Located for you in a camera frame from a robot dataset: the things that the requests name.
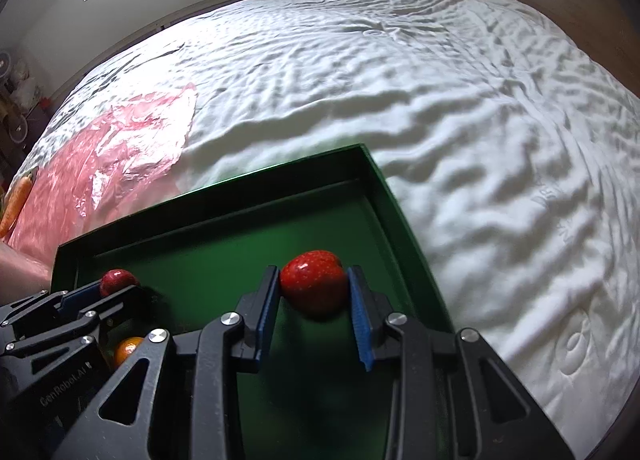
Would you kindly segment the green tray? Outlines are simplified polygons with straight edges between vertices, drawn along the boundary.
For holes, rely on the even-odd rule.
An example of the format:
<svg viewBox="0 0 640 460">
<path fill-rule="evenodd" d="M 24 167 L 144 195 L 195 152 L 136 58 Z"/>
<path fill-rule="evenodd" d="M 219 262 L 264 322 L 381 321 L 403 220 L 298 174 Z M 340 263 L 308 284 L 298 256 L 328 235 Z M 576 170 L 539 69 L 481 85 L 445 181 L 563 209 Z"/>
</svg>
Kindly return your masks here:
<svg viewBox="0 0 640 460">
<path fill-rule="evenodd" d="M 427 328 L 451 324 L 421 251 L 368 150 L 350 146 L 226 180 L 128 215 L 58 248 L 56 288 L 126 268 L 156 294 L 148 336 L 203 329 L 282 268 L 326 250 Z M 305 313 L 283 296 L 266 358 L 238 381 L 242 459 L 387 459 L 392 374 L 364 368 L 343 303 Z"/>
</svg>

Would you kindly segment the pink plastic sheet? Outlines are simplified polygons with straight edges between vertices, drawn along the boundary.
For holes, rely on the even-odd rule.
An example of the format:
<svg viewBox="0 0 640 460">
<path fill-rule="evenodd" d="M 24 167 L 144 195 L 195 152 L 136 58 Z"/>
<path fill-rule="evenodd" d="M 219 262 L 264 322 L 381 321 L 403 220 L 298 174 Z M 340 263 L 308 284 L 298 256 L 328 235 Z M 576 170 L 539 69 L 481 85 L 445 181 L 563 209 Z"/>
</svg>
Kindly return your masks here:
<svg viewBox="0 0 640 460">
<path fill-rule="evenodd" d="M 189 84 L 106 109 L 40 166 L 4 242 L 51 265 L 61 244 L 170 197 L 197 99 Z"/>
</svg>

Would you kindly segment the red apple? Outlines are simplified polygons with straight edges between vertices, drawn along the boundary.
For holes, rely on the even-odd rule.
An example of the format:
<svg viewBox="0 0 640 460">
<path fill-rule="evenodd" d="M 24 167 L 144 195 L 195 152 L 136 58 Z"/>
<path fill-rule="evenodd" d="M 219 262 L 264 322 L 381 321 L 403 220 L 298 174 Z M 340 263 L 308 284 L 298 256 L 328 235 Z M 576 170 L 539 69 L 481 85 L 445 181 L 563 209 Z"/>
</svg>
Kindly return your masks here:
<svg viewBox="0 0 640 460">
<path fill-rule="evenodd" d="M 129 270 L 111 269 L 102 276 L 99 292 L 102 298 L 106 298 L 122 289 L 138 286 L 139 284 L 138 278 Z"/>
<path fill-rule="evenodd" d="M 289 261 L 280 272 L 283 296 L 305 313 L 335 310 L 348 293 L 342 261 L 326 250 L 312 250 Z"/>
</svg>

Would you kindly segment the carrot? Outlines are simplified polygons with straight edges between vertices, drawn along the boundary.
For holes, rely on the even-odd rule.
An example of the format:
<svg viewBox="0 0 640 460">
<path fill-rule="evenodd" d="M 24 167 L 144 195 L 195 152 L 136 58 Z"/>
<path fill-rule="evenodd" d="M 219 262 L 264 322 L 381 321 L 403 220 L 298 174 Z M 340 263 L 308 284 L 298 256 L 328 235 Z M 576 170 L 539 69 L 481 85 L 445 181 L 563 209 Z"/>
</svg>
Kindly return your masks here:
<svg viewBox="0 0 640 460">
<path fill-rule="evenodd" d="M 30 174 L 21 177 L 16 182 L 15 187 L 12 189 L 9 196 L 9 200 L 6 202 L 6 206 L 4 207 L 1 217 L 0 238 L 4 238 L 9 233 L 10 229 L 16 222 L 17 217 L 20 216 L 21 210 L 28 199 L 33 184 L 34 181 Z"/>
</svg>

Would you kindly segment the white electric fan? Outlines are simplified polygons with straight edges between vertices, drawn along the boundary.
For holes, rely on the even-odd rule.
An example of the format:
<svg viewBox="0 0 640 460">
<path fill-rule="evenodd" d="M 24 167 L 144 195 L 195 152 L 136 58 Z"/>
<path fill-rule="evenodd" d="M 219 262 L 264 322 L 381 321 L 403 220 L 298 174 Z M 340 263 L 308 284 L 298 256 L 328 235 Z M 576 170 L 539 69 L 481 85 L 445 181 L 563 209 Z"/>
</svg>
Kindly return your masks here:
<svg viewBox="0 0 640 460">
<path fill-rule="evenodd" d="M 0 80 L 6 79 L 11 74 L 11 70 L 12 70 L 11 55 L 5 50 L 2 50 L 0 52 Z"/>
</svg>

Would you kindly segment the orange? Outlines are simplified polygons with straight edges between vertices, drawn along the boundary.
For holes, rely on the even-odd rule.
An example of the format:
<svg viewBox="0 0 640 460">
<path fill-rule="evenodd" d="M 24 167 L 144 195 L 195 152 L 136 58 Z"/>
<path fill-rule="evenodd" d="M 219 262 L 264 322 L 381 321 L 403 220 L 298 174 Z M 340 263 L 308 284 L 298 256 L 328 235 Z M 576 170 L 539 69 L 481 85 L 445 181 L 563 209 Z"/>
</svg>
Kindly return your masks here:
<svg viewBox="0 0 640 460">
<path fill-rule="evenodd" d="M 129 358 L 132 353 L 137 349 L 137 347 L 143 342 L 141 336 L 132 336 L 126 340 L 120 342 L 115 350 L 113 355 L 113 365 L 114 368 L 119 368 L 127 358 Z"/>
</svg>

